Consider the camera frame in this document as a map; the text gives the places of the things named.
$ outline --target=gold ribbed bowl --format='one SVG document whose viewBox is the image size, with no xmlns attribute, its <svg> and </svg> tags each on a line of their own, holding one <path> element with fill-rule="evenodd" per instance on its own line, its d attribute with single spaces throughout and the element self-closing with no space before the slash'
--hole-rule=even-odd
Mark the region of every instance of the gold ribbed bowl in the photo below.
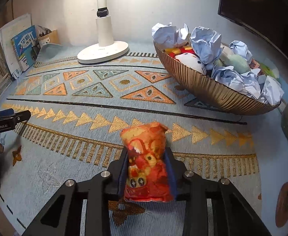
<svg viewBox="0 0 288 236">
<path fill-rule="evenodd" d="M 249 98 L 171 58 L 158 48 L 156 43 L 154 46 L 165 69 L 181 86 L 202 102 L 225 112 L 240 115 L 259 115 L 272 111 L 280 105 L 271 106 Z"/>
</svg>

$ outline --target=wooden disc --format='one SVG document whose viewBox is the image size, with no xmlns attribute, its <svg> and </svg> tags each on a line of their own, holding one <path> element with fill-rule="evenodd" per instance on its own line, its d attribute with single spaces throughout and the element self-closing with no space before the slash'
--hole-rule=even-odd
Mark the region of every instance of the wooden disc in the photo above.
<svg viewBox="0 0 288 236">
<path fill-rule="evenodd" d="M 283 227 L 288 221 L 288 182 L 283 184 L 277 199 L 275 223 L 277 227 Z"/>
</svg>

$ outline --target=red and yellow plush toy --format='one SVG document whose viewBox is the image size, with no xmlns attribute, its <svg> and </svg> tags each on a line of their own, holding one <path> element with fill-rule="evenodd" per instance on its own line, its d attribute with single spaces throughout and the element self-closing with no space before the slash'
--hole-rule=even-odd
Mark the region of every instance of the red and yellow plush toy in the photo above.
<svg viewBox="0 0 288 236">
<path fill-rule="evenodd" d="M 183 46 L 181 48 L 169 48 L 165 49 L 165 53 L 168 54 L 170 57 L 174 58 L 176 55 L 179 55 L 181 53 L 192 53 L 195 55 L 194 50 L 191 46 Z"/>
<path fill-rule="evenodd" d="M 120 136 L 128 149 L 129 168 L 125 200 L 173 200 L 166 165 L 162 161 L 168 128 L 152 122 L 122 130 Z"/>
</svg>

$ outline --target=brown star pattern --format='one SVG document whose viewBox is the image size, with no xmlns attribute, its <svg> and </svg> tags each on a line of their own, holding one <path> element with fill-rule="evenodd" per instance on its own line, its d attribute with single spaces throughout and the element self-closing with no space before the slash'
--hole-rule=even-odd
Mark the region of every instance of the brown star pattern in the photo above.
<svg viewBox="0 0 288 236">
<path fill-rule="evenodd" d="M 124 209 L 120 209 L 119 204 L 123 204 Z M 124 199 L 119 201 L 108 201 L 108 208 L 113 211 L 113 218 L 116 226 L 122 225 L 128 216 L 139 215 L 145 212 L 145 208 L 133 202 L 126 202 Z"/>
<path fill-rule="evenodd" d="M 20 145 L 19 148 L 16 151 L 13 151 L 13 166 L 17 161 L 22 161 L 22 156 L 21 156 L 21 148 L 22 146 Z"/>
</svg>

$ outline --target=desk lamp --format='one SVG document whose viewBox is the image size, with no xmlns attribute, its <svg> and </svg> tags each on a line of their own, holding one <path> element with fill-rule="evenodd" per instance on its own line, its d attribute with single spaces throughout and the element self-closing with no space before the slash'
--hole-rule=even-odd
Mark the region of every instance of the desk lamp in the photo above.
<svg viewBox="0 0 288 236">
<path fill-rule="evenodd" d="M 77 59 L 83 64 L 94 64 L 111 60 L 125 54 L 129 50 L 129 45 L 126 42 L 114 41 L 107 0 L 97 0 L 97 8 L 98 43 L 79 52 Z"/>
</svg>

